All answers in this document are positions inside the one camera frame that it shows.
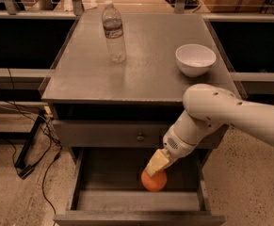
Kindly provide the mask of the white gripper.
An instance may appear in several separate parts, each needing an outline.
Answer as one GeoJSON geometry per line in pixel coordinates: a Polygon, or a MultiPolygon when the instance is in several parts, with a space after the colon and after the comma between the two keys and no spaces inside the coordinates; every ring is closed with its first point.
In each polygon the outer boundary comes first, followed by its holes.
{"type": "Polygon", "coordinates": [[[158,149],[149,160],[145,171],[150,177],[155,176],[160,170],[170,167],[175,158],[183,158],[191,154],[196,146],[190,145],[182,141],[175,133],[174,127],[171,126],[163,137],[163,145],[165,149],[158,149]]]}

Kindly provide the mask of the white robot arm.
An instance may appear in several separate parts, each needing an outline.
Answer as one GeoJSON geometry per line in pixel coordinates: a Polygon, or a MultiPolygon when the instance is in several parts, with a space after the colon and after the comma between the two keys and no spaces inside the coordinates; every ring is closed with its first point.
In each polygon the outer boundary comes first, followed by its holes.
{"type": "Polygon", "coordinates": [[[185,91],[183,106],[183,113],[163,137],[163,147],[145,168],[151,177],[191,154],[224,124],[274,147],[274,105],[244,101],[226,89],[196,84],[185,91]]]}

